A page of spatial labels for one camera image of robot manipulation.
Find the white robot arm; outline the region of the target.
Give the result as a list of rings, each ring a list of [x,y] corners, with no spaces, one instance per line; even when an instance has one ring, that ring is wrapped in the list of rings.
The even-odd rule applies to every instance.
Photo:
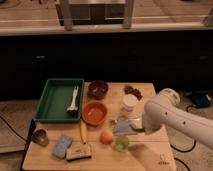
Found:
[[[179,103],[180,96],[170,88],[150,98],[142,114],[145,133],[157,132],[165,124],[213,149],[213,120],[181,110]]]

